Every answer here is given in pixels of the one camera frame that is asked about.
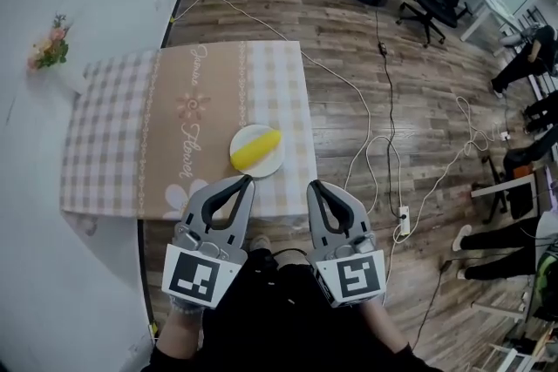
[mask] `black clothing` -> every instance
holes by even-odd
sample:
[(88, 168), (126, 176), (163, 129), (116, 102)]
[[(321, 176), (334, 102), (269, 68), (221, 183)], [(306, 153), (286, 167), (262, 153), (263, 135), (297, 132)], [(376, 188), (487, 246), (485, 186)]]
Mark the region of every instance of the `black clothing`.
[(550, 25), (540, 28), (534, 34), (534, 39), (541, 43), (541, 49), (534, 62), (529, 62), (527, 57), (533, 49), (532, 44), (527, 44), (523, 50), (514, 57), (500, 74), (492, 80), (492, 87), (498, 93), (502, 93), (506, 88), (518, 79), (526, 78), (529, 75), (542, 75), (554, 69), (555, 53), (557, 43), (554, 39), (555, 29)]
[(491, 279), (511, 278), (523, 274), (534, 274), (535, 242), (539, 218), (524, 219), (496, 231), (466, 236), (461, 241), (464, 250), (488, 248), (521, 248), (503, 259), (489, 262), (465, 270), (466, 279), (489, 281)]
[(203, 348), (192, 360), (175, 360), (157, 348), (143, 372), (183, 370), (437, 371), (407, 346), (393, 354), (368, 329), (357, 308), (331, 308), (310, 267), (280, 270), (265, 249), (248, 260), (216, 310), (203, 315)]
[(534, 38), (541, 43), (541, 49), (539, 50), (537, 58), (541, 59), (546, 68), (545, 71), (552, 73), (555, 65), (555, 55), (557, 50), (555, 29), (550, 25), (544, 26), (537, 30), (534, 34)]
[(525, 114), (532, 119), (527, 124), (528, 132), (543, 131), (548, 125), (558, 123), (558, 91), (553, 91), (546, 98), (530, 105), (525, 109)]

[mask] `white cable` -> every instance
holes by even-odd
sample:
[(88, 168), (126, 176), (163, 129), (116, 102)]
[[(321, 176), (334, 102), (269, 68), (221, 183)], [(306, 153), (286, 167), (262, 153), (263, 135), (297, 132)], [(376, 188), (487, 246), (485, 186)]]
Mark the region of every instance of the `white cable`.
[(525, 235), (529, 236), (531, 239), (535, 239), (535, 240), (550, 240), (550, 239), (555, 239), (555, 237), (536, 237), (536, 236), (532, 236), (531, 234), (529, 234), (527, 231), (525, 231), (522, 227), (520, 227), (520, 230), (525, 233)]
[(174, 22), (176, 22), (178, 19), (180, 19), (182, 16), (184, 16), (186, 13), (188, 13), (190, 11), (191, 8), (194, 7), (194, 5), (196, 5), (200, 0), (196, 0), (194, 3), (192, 3), (189, 7), (187, 7), (184, 11), (181, 12), (181, 14), (178, 17), (175, 17), (173, 21), (171, 21), (171, 23), (173, 24)]
[[(459, 103), (459, 100), (464, 101), (467, 104), (467, 112), (465, 112), (463, 110), (463, 107), (461, 107), (461, 104)], [(407, 239), (409, 239), (412, 234), (415, 232), (415, 230), (417, 229), (417, 227), (419, 226), (419, 222), (420, 222), (420, 215), (422, 214), (422, 210), (425, 207), (425, 202), (426, 199), (428, 199), (430, 197), (430, 195), (436, 190), (436, 188), (438, 187), (438, 184), (440, 181), (442, 181), (444, 179), (444, 177), (447, 175), (447, 173), (450, 170), (450, 167), (452, 167), (453, 163), (455, 163), (459, 156), (463, 153), (465, 154), (466, 157), (468, 157), (471, 153), (472, 147), (476, 147), (477, 150), (479, 150), (480, 152), (484, 152), (488, 149), (488, 142), (494, 142), (496, 140), (495, 136), (494, 136), (494, 124), (491, 126), (492, 128), (492, 137), (488, 137), (488, 135), (486, 135), (482, 130), (477, 129), (476, 127), (473, 126), (473, 124), (471, 123), (471, 105), (469, 104), (469, 102), (463, 98), (463, 97), (456, 97), (455, 102), (457, 103), (457, 106), (459, 107), (459, 109), (461, 110), (461, 112), (465, 115), (465, 118), (467, 120), (467, 125), (469, 128), (469, 140), (466, 141), (466, 143), (463, 145), (463, 147), (459, 150), (459, 152), (457, 152), (455, 154), (455, 157), (453, 158), (453, 160), (449, 163), (449, 165), (447, 165), (446, 169), (444, 170), (444, 173), (442, 174), (442, 176), (436, 181), (436, 183), (434, 184), (433, 188), (430, 190), (430, 192), (423, 198), (422, 200), (422, 204), (420, 205), (420, 209), (418, 210), (418, 214), (417, 214), (417, 220), (415, 221), (415, 225), (412, 228), (412, 230), (402, 239), (400, 239), (401, 236), (401, 224), (399, 223), (395, 229), (393, 230), (393, 246), (391, 247), (391, 254), (390, 254), (390, 266), (388, 267), (388, 274), (387, 274), (387, 278), (385, 280), (385, 287), (386, 287), (386, 293), (384, 295), (384, 302), (387, 296), (387, 284), (390, 280), (390, 274), (391, 274), (391, 264), (393, 263), (393, 252), (395, 251), (395, 246), (402, 244), (403, 242), (405, 242)], [(486, 145), (484, 147), (480, 147), (476, 142), (475, 139), (481, 136)]]

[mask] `person's leg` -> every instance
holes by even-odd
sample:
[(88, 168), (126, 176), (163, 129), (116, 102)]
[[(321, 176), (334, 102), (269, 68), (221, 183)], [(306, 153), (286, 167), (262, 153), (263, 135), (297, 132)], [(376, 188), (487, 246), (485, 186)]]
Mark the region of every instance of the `person's leg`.
[(556, 116), (554, 113), (549, 112), (546, 115), (542, 115), (538, 119), (534, 119), (530, 123), (525, 126), (527, 132), (537, 132), (537, 131), (545, 131), (548, 125), (553, 125), (556, 122)]
[(543, 112), (552, 110), (553, 104), (558, 98), (554, 94), (548, 95), (546, 98), (537, 101), (525, 109), (525, 114), (532, 118), (534, 115), (542, 115)]
[(511, 278), (523, 274), (534, 274), (534, 244), (511, 253), (504, 259), (496, 260), (478, 267), (469, 267), (465, 270), (465, 279), (490, 281), (499, 278)]
[(525, 78), (531, 74), (531, 68), (529, 62), (527, 61), (527, 56), (529, 51), (521, 51), (519, 55), (514, 57), (514, 60), (510, 62), (500, 74), (494, 78), (492, 82), (492, 87), (494, 91), (502, 93), (506, 90), (507, 86), (517, 81), (518, 79)]
[(538, 217), (524, 219), (495, 231), (466, 236), (461, 240), (459, 247), (462, 250), (528, 247), (531, 244), (534, 245), (533, 237), (536, 234), (538, 224)]

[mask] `flower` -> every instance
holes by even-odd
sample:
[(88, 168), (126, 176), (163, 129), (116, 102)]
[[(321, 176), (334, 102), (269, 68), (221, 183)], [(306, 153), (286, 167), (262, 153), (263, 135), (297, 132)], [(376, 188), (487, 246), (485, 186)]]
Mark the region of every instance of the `flower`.
[(60, 41), (64, 39), (66, 31), (63, 28), (53, 28), (49, 34), (49, 38), (53, 41)]
[[(202, 189), (202, 187), (205, 187), (207, 185), (207, 181), (202, 179), (195, 179), (190, 184), (190, 197), (192, 197), (196, 191), (199, 191), (200, 189)], [(182, 186), (180, 185), (169, 185), (165, 191), (165, 199), (167, 200), (167, 203), (170, 205), (173, 211), (164, 213), (163, 219), (180, 220), (189, 201), (188, 195), (186, 194), (186, 191), (184, 191), (184, 188), (182, 188)], [(214, 217), (216, 219), (222, 219), (223, 216), (221, 209), (215, 211)]]
[(52, 41), (50, 39), (43, 39), (38, 43), (37, 47), (40, 52), (44, 53), (52, 47)]
[(37, 58), (34, 56), (29, 56), (27, 58), (27, 70), (30, 71), (31, 73), (34, 73), (35, 71), (37, 71), (37, 68), (38, 68)]
[(186, 121), (191, 117), (196, 117), (200, 121), (201, 113), (206, 110), (203, 105), (211, 101), (211, 98), (198, 95), (194, 89), (191, 96), (188, 92), (185, 92), (184, 96), (177, 98), (176, 101), (179, 103), (176, 110), (181, 119)]

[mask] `shoe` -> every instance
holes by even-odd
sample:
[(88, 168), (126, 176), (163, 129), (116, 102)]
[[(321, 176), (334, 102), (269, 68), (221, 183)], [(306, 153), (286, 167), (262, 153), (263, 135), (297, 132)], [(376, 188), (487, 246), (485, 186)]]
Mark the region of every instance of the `shoe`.
[(255, 251), (262, 248), (271, 251), (271, 240), (265, 234), (258, 234), (250, 241), (248, 250)]
[(471, 225), (465, 225), (459, 230), (459, 234), (457, 235), (457, 237), (455, 238), (452, 244), (453, 251), (461, 251), (461, 241), (465, 236), (471, 235), (472, 230), (473, 227), (471, 227)]
[(504, 98), (504, 94), (500, 93), (499, 91), (496, 91), (492, 85), (492, 81), (488, 81), (488, 88), (494, 93), (494, 95), (496, 95), (497, 99), (502, 99)]

